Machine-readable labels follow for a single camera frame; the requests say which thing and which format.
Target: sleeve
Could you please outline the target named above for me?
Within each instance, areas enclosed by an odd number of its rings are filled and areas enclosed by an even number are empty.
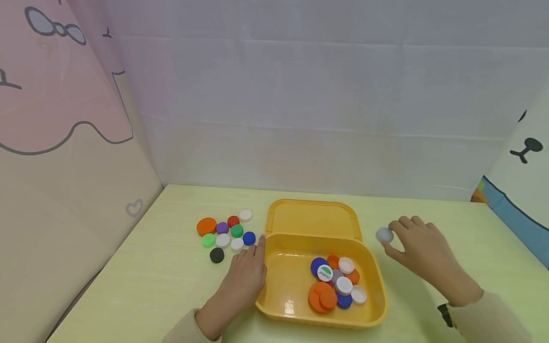
[[[187,313],[177,324],[168,332],[162,340],[162,343],[211,343],[202,331],[198,328],[197,321],[194,319],[198,309],[195,308]],[[221,343],[221,337],[215,342]]]
[[[532,337],[499,296],[484,292],[476,303],[451,307],[453,326],[468,343],[531,343]]]

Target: orange bottle cap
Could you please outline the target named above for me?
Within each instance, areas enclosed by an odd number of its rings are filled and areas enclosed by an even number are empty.
[[[339,269],[339,257],[336,255],[330,255],[326,259],[331,269]]]
[[[338,304],[338,296],[335,294],[333,288],[322,290],[320,293],[320,305],[332,310]]]
[[[204,218],[197,224],[197,232],[203,237],[207,233],[215,233],[217,222],[213,218]]]
[[[358,281],[360,280],[360,274],[355,270],[353,270],[352,273],[345,275],[347,279],[351,280],[353,285],[358,284]]]
[[[309,289],[309,304],[318,313],[328,313],[331,308],[326,308],[320,303],[321,294],[325,291],[332,291],[332,287],[325,282],[319,281],[314,283],[313,286]]]

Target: green bottle cap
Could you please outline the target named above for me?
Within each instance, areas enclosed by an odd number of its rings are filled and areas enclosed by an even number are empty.
[[[244,228],[240,224],[233,225],[231,235],[235,238],[240,238],[244,234]]]
[[[205,248],[211,248],[215,245],[215,236],[212,233],[206,233],[202,236],[202,246]]]

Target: white bottle cap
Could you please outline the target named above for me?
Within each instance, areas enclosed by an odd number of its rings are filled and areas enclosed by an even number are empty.
[[[229,236],[226,233],[220,234],[215,239],[215,245],[217,245],[218,247],[220,247],[222,249],[225,249],[226,247],[228,247],[229,244],[231,244],[231,236]]]
[[[233,250],[233,252],[240,252],[243,247],[244,241],[242,240],[242,238],[235,238],[231,242],[231,249]]]
[[[362,305],[366,302],[366,299],[368,299],[368,295],[366,295],[366,291],[363,290],[360,286],[353,286],[351,291],[351,297],[352,301],[355,304]]]
[[[355,264],[350,258],[342,257],[339,259],[339,270],[344,274],[350,274],[355,270]]]
[[[335,288],[342,295],[349,295],[352,292],[352,282],[351,282],[351,280],[347,279],[346,277],[340,277],[335,282]]]
[[[242,210],[238,214],[238,217],[240,218],[240,221],[242,223],[249,222],[251,220],[251,211],[250,210]]]
[[[334,272],[329,265],[321,265],[316,271],[316,276],[320,281],[328,282],[334,277]]]

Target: printed logo on bottle cap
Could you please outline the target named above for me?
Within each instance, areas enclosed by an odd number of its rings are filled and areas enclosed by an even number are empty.
[[[318,276],[320,281],[324,281],[324,282],[328,282],[332,280],[332,278],[334,277],[334,273],[329,265],[321,265],[318,268],[316,275]]]

